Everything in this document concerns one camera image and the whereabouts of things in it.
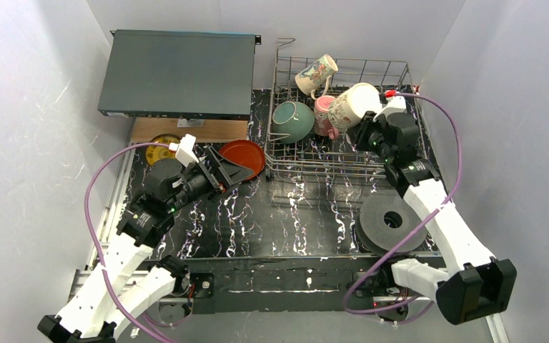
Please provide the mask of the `red plate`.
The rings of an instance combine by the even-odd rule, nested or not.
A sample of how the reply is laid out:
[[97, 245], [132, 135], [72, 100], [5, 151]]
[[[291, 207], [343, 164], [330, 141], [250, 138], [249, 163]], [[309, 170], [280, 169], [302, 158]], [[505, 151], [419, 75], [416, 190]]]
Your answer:
[[228, 142], [219, 149], [219, 153], [235, 164], [252, 170], [245, 181], [257, 177], [265, 167], [265, 155], [262, 147], [250, 140], [240, 139]]

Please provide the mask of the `green interior mug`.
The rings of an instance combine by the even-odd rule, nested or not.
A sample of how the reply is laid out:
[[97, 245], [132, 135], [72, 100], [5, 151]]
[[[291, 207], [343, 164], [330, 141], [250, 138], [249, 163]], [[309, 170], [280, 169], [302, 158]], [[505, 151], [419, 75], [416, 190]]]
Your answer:
[[341, 93], [330, 105], [328, 119], [339, 132], [358, 125], [368, 112], [382, 109], [380, 92], [371, 84], [358, 83]]

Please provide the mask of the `pink interior mug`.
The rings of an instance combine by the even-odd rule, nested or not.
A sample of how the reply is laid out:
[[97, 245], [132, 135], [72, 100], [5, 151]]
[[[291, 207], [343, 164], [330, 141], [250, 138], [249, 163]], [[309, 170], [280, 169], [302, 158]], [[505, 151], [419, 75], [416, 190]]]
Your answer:
[[328, 137], [329, 139], [337, 139], [340, 136], [337, 127], [333, 126], [328, 118], [330, 105], [334, 100], [335, 97], [330, 95], [324, 95], [315, 100], [313, 132], [316, 135]]

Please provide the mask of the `white floral bowl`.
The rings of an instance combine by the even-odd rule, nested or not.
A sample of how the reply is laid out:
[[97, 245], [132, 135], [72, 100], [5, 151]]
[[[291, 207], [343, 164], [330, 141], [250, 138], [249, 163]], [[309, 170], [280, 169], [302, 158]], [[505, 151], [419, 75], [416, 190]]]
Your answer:
[[286, 101], [272, 113], [271, 140], [292, 144], [304, 139], [315, 123], [313, 110], [298, 101]]

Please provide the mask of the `cream seahorse mug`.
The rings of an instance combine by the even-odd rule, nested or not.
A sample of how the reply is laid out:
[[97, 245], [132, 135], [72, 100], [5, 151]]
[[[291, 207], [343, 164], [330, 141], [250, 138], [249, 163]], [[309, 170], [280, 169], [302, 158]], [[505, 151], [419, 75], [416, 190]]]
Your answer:
[[322, 95], [326, 95], [332, 78], [338, 71], [335, 60], [329, 54], [325, 54], [296, 74], [295, 83], [303, 94], [316, 100], [317, 90], [324, 85]]

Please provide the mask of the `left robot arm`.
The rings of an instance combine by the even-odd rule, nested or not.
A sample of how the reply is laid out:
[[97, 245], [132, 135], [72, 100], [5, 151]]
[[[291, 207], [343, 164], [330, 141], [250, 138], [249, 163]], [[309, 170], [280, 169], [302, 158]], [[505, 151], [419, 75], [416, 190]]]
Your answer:
[[162, 297], [182, 292], [188, 267], [167, 255], [129, 289], [132, 274], [174, 226], [174, 215], [202, 197], [227, 193], [253, 171], [224, 158], [212, 147], [198, 158], [190, 148], [170, 144], [174, 159], [155, 163], [144, 187], [127, 205], [109, 246], [102, 248], [90, 217], [86, 218], [99, 265], [80, 290], [57, 313], [44, 316], [37, 329], [51, 342], [115, 342], [133, 324], [158, 342], [168, 338], [138, 318]]

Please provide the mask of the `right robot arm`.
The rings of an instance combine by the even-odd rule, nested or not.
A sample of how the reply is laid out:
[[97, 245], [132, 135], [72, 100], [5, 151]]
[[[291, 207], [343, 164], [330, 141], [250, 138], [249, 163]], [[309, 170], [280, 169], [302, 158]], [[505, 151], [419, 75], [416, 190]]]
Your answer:
[[437, 245], [446, 270], [415, 258], [390, 265], [393, 282], [427, 297], [451, 324], [504, 312], [517, 277], [509, 259], [498, 259], [473, 234], [445, 191], [435, 167], [418, 152], [420, 129], [407, 113], [368, 111], [347, 133], [359, 151], [384, 161], [387, 181], [421, 222], [408, 235], [426, 229]]

